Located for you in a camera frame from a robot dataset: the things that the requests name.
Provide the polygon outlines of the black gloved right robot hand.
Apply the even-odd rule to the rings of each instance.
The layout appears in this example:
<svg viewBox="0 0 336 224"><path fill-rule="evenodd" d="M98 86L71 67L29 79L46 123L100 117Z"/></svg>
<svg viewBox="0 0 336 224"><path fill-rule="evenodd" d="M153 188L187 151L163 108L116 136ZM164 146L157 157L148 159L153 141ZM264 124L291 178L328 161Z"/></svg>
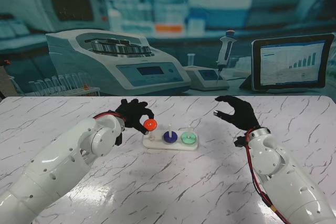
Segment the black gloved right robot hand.
<svg viewBox="0 0 336 224"><path fill-rule="evenodd" d="M231 95L218 96L215 101L226 102L234 109L234 114L214 111L213 114L216 117L236 126L240 130L249 131L260 128L250 103Z"/></svg>

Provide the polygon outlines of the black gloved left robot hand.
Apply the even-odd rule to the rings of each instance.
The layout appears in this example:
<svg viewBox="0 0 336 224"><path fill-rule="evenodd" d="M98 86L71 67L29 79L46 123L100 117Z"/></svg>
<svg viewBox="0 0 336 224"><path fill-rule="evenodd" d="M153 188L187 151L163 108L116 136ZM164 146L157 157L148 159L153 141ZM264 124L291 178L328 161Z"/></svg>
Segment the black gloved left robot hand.
<svg viewBox="0 0 336 224"><path fill-rule="evenodd" d="M154 119L154 113L147 106L147 102L139 102L138 99L133 99L130 102L127 99L122 99L115 112L125 119L125 127L134 128L143 135L147 135L148 130L140 122L144 115L147 115L149 119Z"/></svg>

